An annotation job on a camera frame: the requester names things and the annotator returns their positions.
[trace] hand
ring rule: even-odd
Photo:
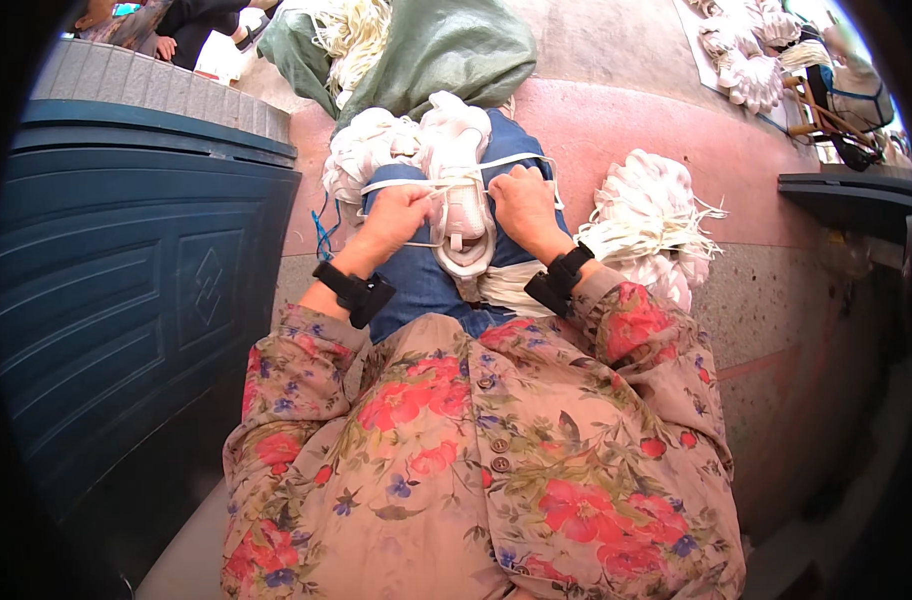
[[[576,247],[556,223],[555,189],[537,168],[518,164],[489,182],[489,195],[496,201],[496,221],[516,244],[544,265]]]
[[[171,37],[159,35],[156,39],[156,55],[163,61],[171,61],[178,45]]]
[[[431,210],[427,196],[432,191],[421,185],[395,185],[379,192],[366,224],[333,258],[333,266],[346,275],[368,279],[425,222]]]
[[[76,21],[76,29],[84,32],[96,23],[102,23],[107,18],[111,18],[114,5],[115,0],[89,0],[86,14]]]

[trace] black shoe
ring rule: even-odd
[[[269,26],[269,24],[270,18],[261,16],[259,17],[259,27],[254,30],[246,27],[246,37],[243,39],[243,41],[236,44],[236,50],[239,50],[240,52],[246,52],[246,50],[249,49],[249,46],[256,43],[256,39],[259,37],[259,34],[266,30],[266,27]]]

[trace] pink floor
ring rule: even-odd
[[[516,120],[558,163],[566,222],[574,230],[593,209],[592,196],[612,162],[635,148],[685,164],[704,202],[725,197],[728,217],[707,221],[717,242],[811,248],[818,228],[776,193],[780,173],[818,172],[819,162],[785,136],[711,110],[645,92],[560,79],[530,78],[516,91]],[[290,138],[303,174],[283,256],[316,251],[310,211],[321,209],[322,163],[333,120],[313,104],[293,114]],[[330,205],[322,218],[336,219]],[[343,236],[335,236],[334,250]]]

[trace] wrist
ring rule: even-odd
[[[354,238],[330,262],[344,275],[354,275],[360,280],[368,280],[376,267],[383,264],[385,260],[380,260],[377,252],[373,251],[364,240]]]
[[[554,234],[540,236],[527,250],[536,260],[548,267],[559,255],[566,255],[575,247],[576,242],[569,235],[561,229],[556,229]]]

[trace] embossed logo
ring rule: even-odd
[[[222,299],[222,296],[216,290],[216,284],[219,283],[221,277],[222,265],[219,262],[219,257],[216,256],[216,251],[210,247],[209,252],[206,253],[206,258],[202,260],[199,270],[196,271],[196,283],[199,286],[199,295],[196,296],[196,310],[199,313],[199,317],[207,325],[212,321],[213,315],[216,314],[216,306],[219,305],[219,301]]]

